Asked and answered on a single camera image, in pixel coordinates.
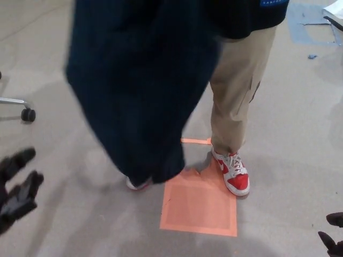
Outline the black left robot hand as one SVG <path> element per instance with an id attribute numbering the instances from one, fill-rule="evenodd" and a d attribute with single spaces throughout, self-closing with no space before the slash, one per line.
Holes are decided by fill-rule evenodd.
<path id="1" fill-rule="evenodd" d="M 36 207 L 36 195 L 44 181 L 41 173 L 33 170 L 21 184 L 11 190 L 6 189 L 9 182 L 36 156 L 33 147 L 16 152 L 1 160 L 1 234 L 6 233 L 13 224 L 32 212 Z"/>

